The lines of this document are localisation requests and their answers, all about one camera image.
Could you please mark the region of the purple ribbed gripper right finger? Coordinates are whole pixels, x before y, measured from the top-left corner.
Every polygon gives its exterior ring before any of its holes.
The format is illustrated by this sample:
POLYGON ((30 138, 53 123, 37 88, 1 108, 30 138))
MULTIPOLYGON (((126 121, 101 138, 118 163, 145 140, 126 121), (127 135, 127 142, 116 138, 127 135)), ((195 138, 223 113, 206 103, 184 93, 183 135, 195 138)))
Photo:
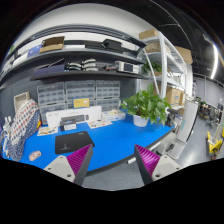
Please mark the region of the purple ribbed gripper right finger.
POLYGON ((134 156, 145 185, 181 170, 169 156, 159 156, 139 145, 134 146, 134 156))

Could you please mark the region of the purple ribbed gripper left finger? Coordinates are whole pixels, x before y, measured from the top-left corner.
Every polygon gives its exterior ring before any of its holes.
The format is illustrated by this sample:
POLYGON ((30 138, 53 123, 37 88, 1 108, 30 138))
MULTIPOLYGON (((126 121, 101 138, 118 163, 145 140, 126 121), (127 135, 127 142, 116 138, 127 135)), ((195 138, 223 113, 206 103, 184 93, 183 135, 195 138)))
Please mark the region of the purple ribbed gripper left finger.
POLYGON ((93 146, 89 144, 69 156, 59 155, 44 170, 81 186, 92 156, 93 146))

